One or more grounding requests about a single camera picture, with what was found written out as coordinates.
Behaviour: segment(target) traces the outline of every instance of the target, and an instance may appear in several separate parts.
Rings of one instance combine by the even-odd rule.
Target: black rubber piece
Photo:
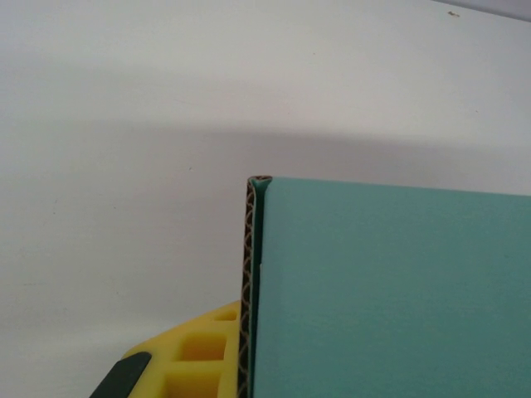
[[[137,352],[116,362],[90,398],[127,398],[150,360],[149,352]]]

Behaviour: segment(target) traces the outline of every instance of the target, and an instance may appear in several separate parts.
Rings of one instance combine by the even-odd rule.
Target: yellow foam block
[[[129,398],[234,398],[240,302],[179,325],[129,350],[152,357]]]

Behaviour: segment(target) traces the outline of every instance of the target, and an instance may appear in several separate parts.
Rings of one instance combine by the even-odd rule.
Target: teal surface
[[[274,178],[255,398],[531,397],[531,198]]]

